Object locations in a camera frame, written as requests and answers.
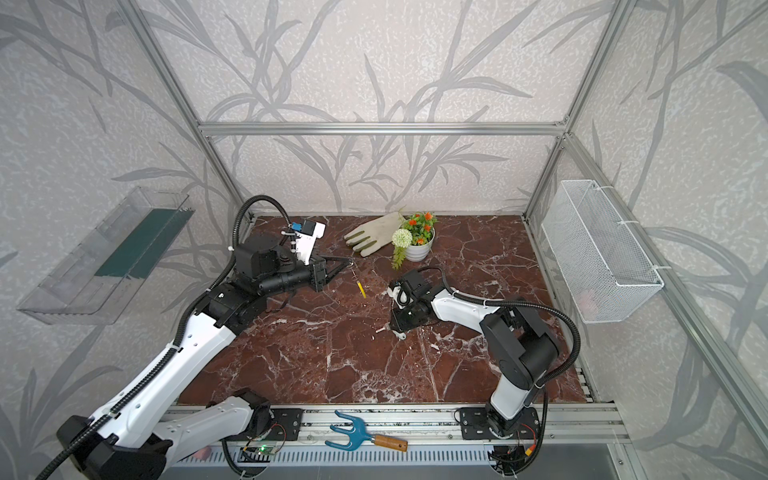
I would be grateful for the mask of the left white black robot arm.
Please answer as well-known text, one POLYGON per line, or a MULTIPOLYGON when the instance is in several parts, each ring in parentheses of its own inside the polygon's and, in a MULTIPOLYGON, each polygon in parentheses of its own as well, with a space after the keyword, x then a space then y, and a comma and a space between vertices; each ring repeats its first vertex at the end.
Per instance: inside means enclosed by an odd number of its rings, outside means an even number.
POLYGON ((120 393, 88 417, 58 430, 63 451, 40 473, 70 460, 89 479, 157 479, 172 464, 215 441, 260 437, 275 423, 270 402, 244 389, 184 417, 162 417, 204 367, 268 309, 274 295, 321 291, 351 264, 313 254, 315 238, 294 231, 291 244, 271 235, 235 239, 224 272, 187 307, 173 340, 120 393))

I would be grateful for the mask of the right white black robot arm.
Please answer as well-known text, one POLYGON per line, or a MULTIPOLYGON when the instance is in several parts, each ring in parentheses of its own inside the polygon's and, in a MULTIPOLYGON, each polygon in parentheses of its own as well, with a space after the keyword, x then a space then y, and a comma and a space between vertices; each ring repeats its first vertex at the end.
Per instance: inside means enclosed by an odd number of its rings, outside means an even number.
POLYGON ((561 354, 561 343, 539 313, 547 312, 574 329, 567 316, 521 299, 481 298, 448 283, 433 285, 420 269, 391 281, 387 293, 395 303, 390 329, 401 337, 432 318, 484 336, 501 377, 485 407, 458 410, 463 439, 503 440, 529 433, 536 440, 543 435, 545 414, 537 412, 533 401, 549 381, 573 365, 580 353, 580 340, 573 340, 566 360, 553 369, 551 364, 561 354))

